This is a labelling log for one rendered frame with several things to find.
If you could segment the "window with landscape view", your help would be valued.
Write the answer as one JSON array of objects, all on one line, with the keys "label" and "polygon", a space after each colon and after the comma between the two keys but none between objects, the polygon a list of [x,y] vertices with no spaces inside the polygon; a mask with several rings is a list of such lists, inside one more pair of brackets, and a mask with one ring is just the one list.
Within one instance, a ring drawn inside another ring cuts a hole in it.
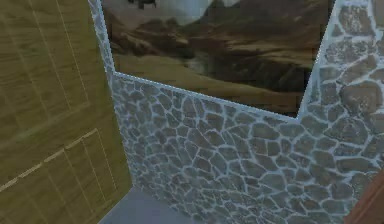
[{"label": "window with landscape view", "polygon": [[101,0],[117,71],[297,115],[335,0]]}]

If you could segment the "olive wooden panelled door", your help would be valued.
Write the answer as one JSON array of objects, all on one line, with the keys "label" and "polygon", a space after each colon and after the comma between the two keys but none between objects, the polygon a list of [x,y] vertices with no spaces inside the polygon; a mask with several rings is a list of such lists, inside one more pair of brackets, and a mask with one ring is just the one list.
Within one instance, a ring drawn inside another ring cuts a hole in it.
[{"label": "olive wooden panelled door", "polygon": [[0,224],[104,224],[130,188],[96,0],[0,0]]}]

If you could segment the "brown wooden furniture edge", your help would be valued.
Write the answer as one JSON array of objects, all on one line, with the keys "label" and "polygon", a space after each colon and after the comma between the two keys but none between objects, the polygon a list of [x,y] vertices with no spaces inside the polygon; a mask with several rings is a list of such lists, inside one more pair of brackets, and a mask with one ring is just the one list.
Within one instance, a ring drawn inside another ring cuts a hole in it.
[{"label": "brown wooden furniture edge", "polygon": [[384,169],[373,178],[343,224],[384,224]]}]

